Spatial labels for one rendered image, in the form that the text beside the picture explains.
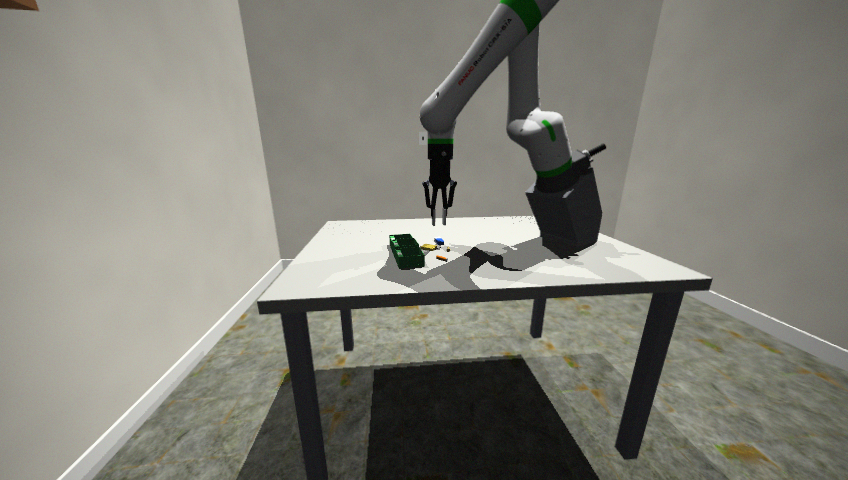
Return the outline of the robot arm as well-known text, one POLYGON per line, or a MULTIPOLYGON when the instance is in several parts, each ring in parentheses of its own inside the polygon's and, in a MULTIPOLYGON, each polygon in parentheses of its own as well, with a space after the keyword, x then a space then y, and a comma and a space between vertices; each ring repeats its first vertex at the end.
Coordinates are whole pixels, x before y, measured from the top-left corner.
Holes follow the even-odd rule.
POLYGON ((420 109, 421 124, 428 132, 429 160, 453 159, 457 116, 519 45, 508 56, 506 130, 513 141, 527 149, 537 174, 537 189, 560 192, 573 186, 580 175, 593 172, 590 157, 605 150, 606 145, 571 153, 562 116, 538 111, 539 27, 558 1, 500 1, 467 53, 420 109))

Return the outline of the green rack of bins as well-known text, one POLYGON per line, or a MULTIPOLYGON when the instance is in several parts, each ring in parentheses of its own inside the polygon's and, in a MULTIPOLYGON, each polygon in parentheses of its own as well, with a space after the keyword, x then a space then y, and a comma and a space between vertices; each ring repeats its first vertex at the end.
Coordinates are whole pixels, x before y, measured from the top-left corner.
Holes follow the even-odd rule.
POLYGON ((425 255, 411 234, 389 235, 389 242, 399 269, 425 266, 425 255))

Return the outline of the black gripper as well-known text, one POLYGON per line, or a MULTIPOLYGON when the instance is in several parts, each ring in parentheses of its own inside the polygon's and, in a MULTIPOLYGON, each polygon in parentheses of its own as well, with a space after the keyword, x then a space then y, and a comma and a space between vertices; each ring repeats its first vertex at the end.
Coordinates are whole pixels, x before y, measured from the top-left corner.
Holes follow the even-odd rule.
POLYGON ((435 226, 435 215, 436 215, 436 198, 438 189, 442 191, 442 200, 443 200, 443 211, 442 211, 442 224, 446 226, 446 217, 447 217, 447 209, 452 207, 453 197, 455 187, 457 185, 456 181, 451 180, 450 177, 450 160, 448 161, 433 161, 430 160, 430 176, 429 179, 425 182, 422 182, 425 190, 425 199, 426 206, 431 208, 431 217, 432 217, 432 225, 435 226), (450 182, 450 190, 447 204, 447 194, 446 187, 450 182), (432 201, 430 205, 430 195, 429 195, 429 183, 433 186, 432 193, 432 201))

